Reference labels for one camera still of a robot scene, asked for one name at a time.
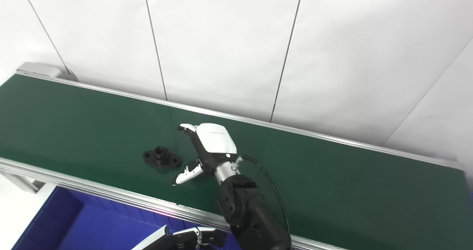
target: robotic arm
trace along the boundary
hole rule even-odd
[[[220,188],[217,203],[243,250],[290,250],[291,237],[271,214],[256,183],[241,175],[243,160],[225,127],[216,124],[178,127],[191,138],[198,159],[177,175],[179,185],[206,173],[215,176]]]
[[[132,250],[215,250],[223,247],[227,234],[214,228],[196,227],[169,234],[164,225],[150,234]]]

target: white robotic finger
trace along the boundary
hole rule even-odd
[[[196,126],[196,125],[191,125],[191,124],[181,124],[180,126],[183,127],[184,129],[189,129],[193,132],[195,132],[198,127],[198,125]]]
[[[202,169],[202,164],[200,163],[200,160],[196,160],[195,163],[192,163],[186,167],[183,173],[177,175],[172,182],[173,186],[182,184],[190,179],[193,179],[200,174],[202,174],[204,171]]]

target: blue bin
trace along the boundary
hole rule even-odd
[[[191,223],[101,197],[56,187],[12,250],[129,250],[167,225]],[[233,235],[220,250],[240,250]]]

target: robot finger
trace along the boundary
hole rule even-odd
[[[202,243],[209,243],[217,247],[223,247],[227,234],[214,228],[198,227],[202,233]]]

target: white robotic hand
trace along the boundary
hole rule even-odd
[[[228,131],[217,124],[181,124],[179,130],[191,137],[199,159],[189,164],[183,173],[177,175],[172,185],[182,184],[203,172],[216,176],[220,183],[228,176],[237,174],[235,165],[237,147]]]
[[[206,227],[189,228],[170,235],[169,228],[164,225],[132,250],[214,250],[212,245],[223,247],[226,238],[227,234],[221,230]]]

